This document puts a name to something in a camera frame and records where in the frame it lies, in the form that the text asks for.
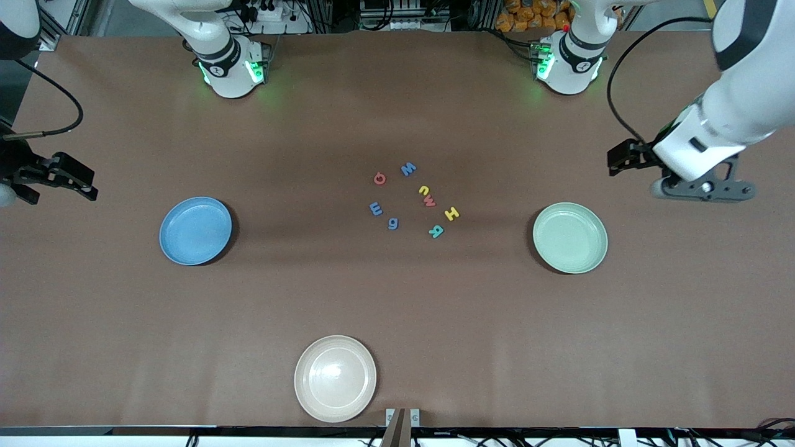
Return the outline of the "green plate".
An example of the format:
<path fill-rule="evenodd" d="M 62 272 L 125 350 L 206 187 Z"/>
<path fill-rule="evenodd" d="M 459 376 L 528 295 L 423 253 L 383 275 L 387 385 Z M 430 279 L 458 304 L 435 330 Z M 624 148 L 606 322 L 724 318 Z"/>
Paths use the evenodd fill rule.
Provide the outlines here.
<path fill-rule="evenodd" d="M 535 219 L 531 234 L 539 257 L 561 273 L 588 273 L 607 257 L 607 229 L 596 213 L 577 203 L 547 206 Z"/>

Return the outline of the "blue plate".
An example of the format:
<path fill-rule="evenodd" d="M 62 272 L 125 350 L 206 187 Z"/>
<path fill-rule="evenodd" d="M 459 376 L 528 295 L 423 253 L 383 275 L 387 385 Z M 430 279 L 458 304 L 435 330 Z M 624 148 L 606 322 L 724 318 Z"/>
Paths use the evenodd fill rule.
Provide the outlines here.
<path fill-rule="evenodd" d="M 158 241 L 168 260 L 182 266 L 199 266 L 221 255 L 230 243 L 233 229 L 233 218 L 224 203 L 209 196 L 195 196 L 167 213 Z"/>

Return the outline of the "orange packets pile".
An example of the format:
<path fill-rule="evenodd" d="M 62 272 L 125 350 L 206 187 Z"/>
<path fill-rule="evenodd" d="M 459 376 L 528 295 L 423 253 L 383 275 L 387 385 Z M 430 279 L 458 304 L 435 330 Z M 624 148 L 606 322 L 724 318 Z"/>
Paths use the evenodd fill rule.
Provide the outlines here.
<path fill-rule="evenodd" d="M 569 0 L 503 0 L 494 28 L 503 33 L 546 28 L 562 30 L 571 25 L 576 8 Z"/>

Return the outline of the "black electronics box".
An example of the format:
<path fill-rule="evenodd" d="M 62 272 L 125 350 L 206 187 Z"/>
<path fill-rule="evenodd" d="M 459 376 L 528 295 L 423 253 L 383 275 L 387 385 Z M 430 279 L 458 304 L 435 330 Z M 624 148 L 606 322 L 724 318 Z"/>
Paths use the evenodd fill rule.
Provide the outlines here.
<path fill-rule="evenodd" d="M 450 0 L 358 0 L 358 28 L 369 31 L 426 30 L 443 33 Z"/>

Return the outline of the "white power strip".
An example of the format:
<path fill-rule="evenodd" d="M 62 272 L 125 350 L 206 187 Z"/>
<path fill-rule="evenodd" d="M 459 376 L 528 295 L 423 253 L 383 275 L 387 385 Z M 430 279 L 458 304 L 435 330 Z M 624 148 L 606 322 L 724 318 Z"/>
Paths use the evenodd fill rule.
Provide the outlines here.
<path fill-rule="evenodd" d="M 241 16 L 250 23 L 276 23 L 291 20 L 293 13 L 284 0 L 251 0 L 242 6 Z"/>

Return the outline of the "beige plate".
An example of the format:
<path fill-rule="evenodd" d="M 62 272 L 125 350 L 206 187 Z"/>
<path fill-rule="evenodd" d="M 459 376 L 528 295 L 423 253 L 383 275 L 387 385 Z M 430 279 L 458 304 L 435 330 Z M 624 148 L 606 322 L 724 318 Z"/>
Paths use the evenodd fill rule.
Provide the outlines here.
<path fill-rule="evenodd" d="M 330 335 L 304 349 L 294 372 L 294 390 L 302 409 L 324 423 L 341 423 L 369 406 L 377 386 L 374 356 L 360 341 Z"/>

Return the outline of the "aluminium frame post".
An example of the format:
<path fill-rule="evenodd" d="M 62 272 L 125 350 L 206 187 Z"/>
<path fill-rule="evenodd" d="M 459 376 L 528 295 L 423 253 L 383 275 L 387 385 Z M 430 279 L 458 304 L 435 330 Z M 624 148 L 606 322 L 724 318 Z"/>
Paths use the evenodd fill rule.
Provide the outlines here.
<path fill-rule="evenodd" d="M 37 0 L 37 5 L 42 16 L 40 51 L 53 52 L 62 37 L 83 33 L 96 0 Z"/>

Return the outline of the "metal mount bracket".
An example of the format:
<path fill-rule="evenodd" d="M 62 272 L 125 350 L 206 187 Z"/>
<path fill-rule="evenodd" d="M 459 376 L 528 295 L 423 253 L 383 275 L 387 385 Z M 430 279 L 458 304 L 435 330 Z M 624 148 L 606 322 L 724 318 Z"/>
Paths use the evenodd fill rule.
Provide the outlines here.
<path fill-rule="evenodd" d="M 386 409 L 386 429 L 378 447 L 420 447 L 414 429 L 420 428 L 420 409 Z"/>

